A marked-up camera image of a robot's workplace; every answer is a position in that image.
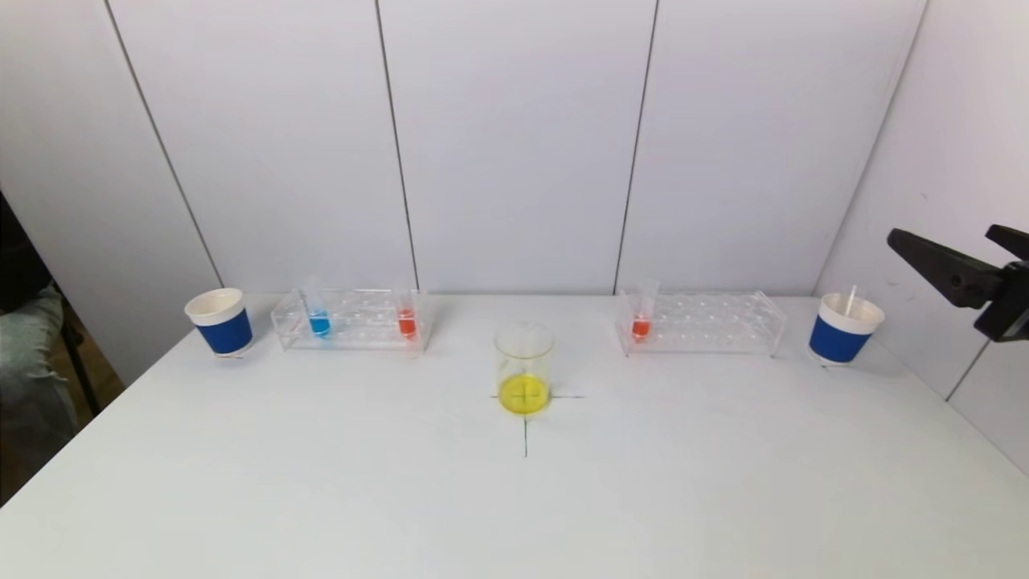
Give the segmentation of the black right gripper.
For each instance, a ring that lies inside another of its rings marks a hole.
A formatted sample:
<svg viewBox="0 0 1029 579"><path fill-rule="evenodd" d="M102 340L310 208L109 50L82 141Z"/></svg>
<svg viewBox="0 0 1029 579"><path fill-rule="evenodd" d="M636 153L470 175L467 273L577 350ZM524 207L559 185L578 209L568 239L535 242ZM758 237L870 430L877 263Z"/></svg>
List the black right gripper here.
<svg viewBox="0 0 1029 579"><path fill-rule="evenodd" d="M887 245L955 307L988 307L974 329L995 343L1028 340L1029 236L992 224L986 238L1014 254L1000 269L937 242L893 228Z"/></svg>

